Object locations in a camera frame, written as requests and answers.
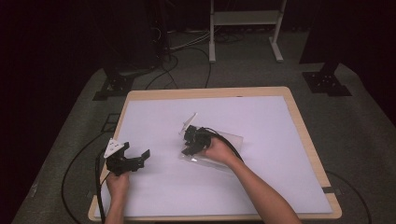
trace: white shelf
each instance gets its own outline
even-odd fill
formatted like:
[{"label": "white shelf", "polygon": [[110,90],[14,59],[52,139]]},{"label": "white shelf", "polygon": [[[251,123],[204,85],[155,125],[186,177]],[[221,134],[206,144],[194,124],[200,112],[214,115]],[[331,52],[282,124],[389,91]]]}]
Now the white shelf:
[{"label": "white shelf", "polygon": [[214,13],[214,25],[276,24],[279,10],[224,11]]}]

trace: white paper sheet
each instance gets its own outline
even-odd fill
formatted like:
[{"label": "white paper sheet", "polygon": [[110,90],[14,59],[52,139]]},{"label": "white paper sheet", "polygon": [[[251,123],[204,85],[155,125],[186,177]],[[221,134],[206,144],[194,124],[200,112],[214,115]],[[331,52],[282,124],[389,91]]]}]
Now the white paper sheet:
[{"label": "white paper sheet", "polygon": [[[304,151],[282,96],[131,101],[118,141],[129,142],[125,157],[148,148],[145,168],[131,174],[127,217],[257,214],[232,174],[180,160],[178,133],[192,125],[244,137],[246,165],[276,189],[296,213],[332,211]],[[109,207],[106,184],[102,196]],[[99,217],[96,208],[95,216]]]}]

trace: black stand base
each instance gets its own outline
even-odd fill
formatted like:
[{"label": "black stand base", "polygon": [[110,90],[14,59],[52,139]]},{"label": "black stand base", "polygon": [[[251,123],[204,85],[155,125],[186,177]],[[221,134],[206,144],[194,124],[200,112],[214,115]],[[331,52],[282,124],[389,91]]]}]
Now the black stand base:
[{"label": "black stand base", "polygon": [[304,79],[313,93],[327,93],[329,96],[351,96],[346,86],[341,85],[334,74],[303,72]]},{"label": "black stand base", "polygon": [[134,78],[125,77],[124,80],[122,81],[122,85],[118,85],[117,88],[114,88],[115,86],[110,84],[108,79],[106,79],[105,83],[102,86],[102,89],[96,92],[92,100],[105,101],[109,96],[126,96],[128,92],[131,90],[133,84],[134,84]]}]

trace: wire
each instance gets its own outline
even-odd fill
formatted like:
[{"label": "wire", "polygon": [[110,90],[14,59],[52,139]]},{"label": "wire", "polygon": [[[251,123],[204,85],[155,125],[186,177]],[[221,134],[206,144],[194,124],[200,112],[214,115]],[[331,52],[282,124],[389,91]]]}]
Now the wire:
[{"label": "wire", "polygon": [[105,178],[103,179],[102,183],[100,183],[100,186],[102,187],[103,183],[105,183],[107,177],[110,175],[111,172],[108,172]]},{"label": "wire", "polygon": [[351,183],[349,183],[349,181],[347,181],[345,178],[341,177],[340,175],[338,175],[338,174],[336,174],[336,173],[334,173],[332,171],[328,171],[328,170],[325,170],[325,172],[327,174],[329,174],[329,175],[333,175],[333,176],[341,179],[342,181],[344,181],[358,195],[358,197],[361,200],[361,203],[363,204],[364,209],[366,211],[367,218],[368,218],[368,223],[371,224],[373,221],[372,221],[372,217],[371,217],[371,213],[370,213],[369,207],[367,206],[366,201],[364,201],[363,197],[358,192],[358,190],[355,187],[353,187],[353,185]]},{"label": "wire", "polygon": [[239,37],[235,34],[230,35],[228,32],[220,33],[215,36],[216,43],[223,44],[223,45],[233,44],[235,42],[242,41],[243,39],[245,39],[245,32],[241,34],[241,37]]},{"label": "wire", "polygon": [[[231,11],[234,11],[234,10],[235,10],[236,3],[237,3],[237,2],[238,2],[238,0],[235,0],[235,1],[233,2],[233,8],[231,9]],[[230,3],[231,3],[231,0],[229,0],[229,1],[227,2],[227,6],[224,8],[225,11],[228,11],[228,10],[229,10]],[[214,31],[214,34],[215,34],[218,30],[220,30],[220,29],[221,29],[221,26],[218,26],[218,28]],[[183,32],[183,33],[190,33],[190,34],[193,34],[193,33],[200,33],[200,32],[201,32],[201,31],[185,31],[185,32]],[[209,36],[210,36],[210,32],[209,32],[209,31],[205,31],[205,34],[204,34],[204,35],[202,35],[202,36],[200,36],[200,37],[198,37],[198,38],[196,38],[196,39],[193,39],[192,41],[190,41],[190,42],[188,42],[188,43],[186,43],[186,44],[179,45],[179,46],[176,46],[176,47],[172,47],[172,48],[169,48],[169,49],[172,50],[172,49],[182,49],[182,48],[186,48],[186,47],[188,47],[188,46],[192,46],[192,45],[198,44],[199,42],[202,42],[202,41],[208,39]]]},{"label": "wire", "polygon": [[168,87],[170,84],[172,84],[172,83],[174,83],[174,81],[170,81],[168,84],[166,84],[166,85],[163,87],[163,89],[164,89],[164,90],[168,90],[167,87]]},{"label": "wire", "polygon": [[103,224],[106,222],[106,216],[105,216],[105,209],[103,207],[103,202],[102,202],[102,184],[100,183],[100,158],[101,158],[102,153],[104,153],[105,151],[106,151],[106,148],[103,148],[98,153],[98,155],[96,156],[96,159],[95,159],[96,198],[98,200],[100,218],[101,218]]},{"label": "wire", "polygon": [[178,65],[178,58],[177,58],[175,55],[172,55],[172,54],[171,54],[171,58],[174,58],[174,59],[176,60],[175,65],[173,65],[173,66],[171,67],[171,69],[169,69],[169,70],[164,69],[165,72],[159,74],[159,75],[156,76],[154,79],[152,79],[152,80],[150,81],[150,83],[146,86],[145,90],[148,90],[148,89],[149,89],[149,86],[150,86],[155,80],[157,80],[159,77],[162,77],[162,76],[165,75],[165,74],[168,74],[169,77],[172,79],[172,81],[175,82],[175,80],[173,79],[172,75],[171,75],[169,72],[172,71],[174,68],[177,67],[177,65]]},{"label": "wire", "polygon": [[161,30],[158,29],[157,27],[151,27],[151,30],[157,30],[157,31],[159,32],[159,36],[158,36],[158,38],[157,38],[157,41],[159,41],[159,40],[161,39],[161,35],[162,35]]},{"label": "wire", "polygon": [[[173,69],[178,65],[178,58],[177,58],[177,56],[171,55],[171,58],[172,58],[172,56],[176,59],[176,64],[175,64],[174,67],[172,67],[171,70],[173,70]],[[170,74],[170,71],[167,70],[167,69],[165,69],[165,67],[163,67],[163,64],[161,65],[161,68],[169,75],[169,77],[172,79],[172,82],[175,83],[175,86],[176,86],[176,88],[178,89],[178,85],[176,84],[175,79],[174,79],[174,78],[172,77],[172,75]]]},{"label": "wire", "polygon": [[197,132],[195,133],[194,138],[196,137],[197,134],[202,134],[202,135],[206,135],[206,136],[210,136],[210,137],[217,137],[220,141],[222,141],[225,145],[227,145],[231,151],[233,152],[233,154],[235,154],[235,156],[241,160],[242,157],[239,154],[239,152],[236,150],[236,148],[233,146],[233,144],[230,143],[230,141],[228,141],[228,139],[226,139],[225,137],[223,137],[221,134],[219,134],[218,132],[216,132],[215,130],[211,129],[211,128],[200,128],[197,130]]},{"label": "wire", "polygon": [[181,31],[181,33],[189,34],[189,35],[202,35],[202,34],[206,34],[207,32],[209,32],[207,29],[204,29],[204,30],[184,30],[184,31]]},{"label": "wire", "polygon": [[73,218],[73,220],[76,223],[80,223],[77,218],[75,216],[73,216],[72,212],[70,211],[69,207],[67,206],[66,203],[66,199],[64,198],[64,182],[66,180],[67,174],[69,173],[70,167],[72,166],[72,164],[74,163],[74,161],[76,160],[76,158],[90,145],[92,144],[96,139],[98,139],[100,136],[102,136],[104,133],[106,132],[101,132],[98,135],[96,135],[90,142],[88,142],[77,154],[76,156],[73,158],[73,160],[69,163],[69,165],[67,166],[67,169],[64,173],[64,178],[62,180],[62,187],[61,187],[61,196],[62,196],[62,203],[64,204],[64,208],[66,209],[67,214]]},{"label": "wire", "polygon": [[198,48],[192,48],[192,47],[183,48],[183,49],[176,49],[176,50],[173,50],[172,52],[178,52],[178,51],[181,51],[181,50],[184,50],[184,49],[195,49],[195,50],[199,50],[199,51],[201,51],[201,52],[206,56],[207,62],[208,62],[208,64],[209,64],[209,72],[208,72],[208,74],[207,74],[206,83],[205,83],[205,88],[207,88],[207,84],[209,83],[209,79],[210,79],[210,74],[211,74],[211,72],[212,72],[212,64],[211,64],[210,61],[209,61],[209,56],[207,55],[207,53],[206,53],[204,50],[198,49]]}]

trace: gray carpet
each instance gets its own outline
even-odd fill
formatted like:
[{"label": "gray carpet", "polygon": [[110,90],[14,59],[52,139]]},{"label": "gray carpet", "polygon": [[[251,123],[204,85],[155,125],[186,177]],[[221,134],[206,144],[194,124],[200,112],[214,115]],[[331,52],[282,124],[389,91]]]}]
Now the gray carpet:
[{"label": "gray carpet", "polygon": [[[268,43],[268,33],[247,34],[242,41],[217,44],[217,62],[211,66],[208,88],[287,86],[300,109],[318,155],[326,170],[345,178],[367,203],[373,223],[396,220],[396,129],[359,77],[340,65],[336,75],[352,96],[313,94],[302,72],[318,71],[322,64],[298,64],[307,33],[281,33],[278,44],[285,62],[277,63]],[[173,46],[197,36],[171,34]],[[207,52],[207,44],[195,46]],[[206,56],[186,49],[174,54],[177,67],[171,71],[181,89],[204,88],[209,71]],[[174,61],[165,63],[170,68]],[[162,70],[138,77],[133,90],[143,90]],[[103,70],[92,75],[78,97],[13,223],[73,223],[61,198],[61,184],[69,163],[95,136],[107,115],[120,113],[125,97],[93,101],[106,79]],[[150,89],[174,89],[169,76],[158,78]],[[77,157],[65,180],[64,193],[71,212],[81,223],[88,220],[94,187],[94,159],[112,133],[103,133]],[[337,189],[343,216],[337,220],[304,223],[368,223],[358,195],[339,177],[328,175]]]}]

